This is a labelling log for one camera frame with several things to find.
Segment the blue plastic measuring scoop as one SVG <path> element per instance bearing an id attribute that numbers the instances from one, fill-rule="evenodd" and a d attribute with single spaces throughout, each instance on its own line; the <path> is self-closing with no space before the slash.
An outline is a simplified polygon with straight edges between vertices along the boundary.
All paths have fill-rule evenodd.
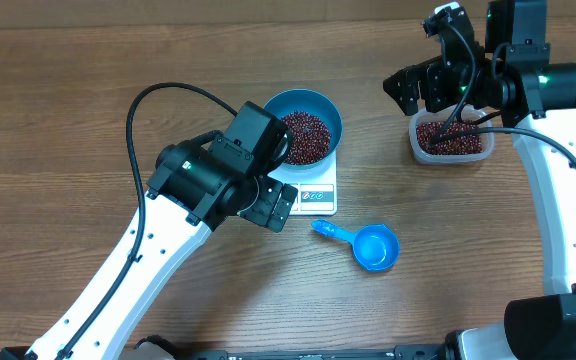
<path id="1" fill-rule="evenodd" d="M 389 270 L 399 258 L 399 238 L 384 224 L 367 225 L 357 232 L 350 232 L 318 219 L 311 222 L 311 227 L 319 235 L 349 243 L 355 261 L 366 271 Z"/>

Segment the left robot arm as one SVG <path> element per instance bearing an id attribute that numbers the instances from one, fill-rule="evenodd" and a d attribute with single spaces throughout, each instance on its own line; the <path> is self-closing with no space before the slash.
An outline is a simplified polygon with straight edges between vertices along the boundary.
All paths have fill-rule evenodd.
<path id="1" fill-rule="evenodd" d="M 280 232 L 297 190 L 269 177 L 279 146 L 218 137 L 169 145 L 119 243 L 63 317 L 2 359 L 117 359 L 162 288 L 230 216 Z"/>

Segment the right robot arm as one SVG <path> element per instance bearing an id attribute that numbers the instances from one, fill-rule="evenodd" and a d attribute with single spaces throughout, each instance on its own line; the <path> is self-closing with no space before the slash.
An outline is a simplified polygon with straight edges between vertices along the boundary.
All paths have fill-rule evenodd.
<path id="1" fill-rule="evenodd" d="M 528 176 L 544 257 L 542 296 L 511 301 L 501 322 L 440 345 L 400 345 L 398 358 L 576 359 L 576 64 L 551 62 L 546 17 L 543 1 L 493 1 L 478 41 L 463 6 L 437 7 L 423 28 L 440 55 L 383 83 L 408 116 L 471 105 L 501 118 Z"/>

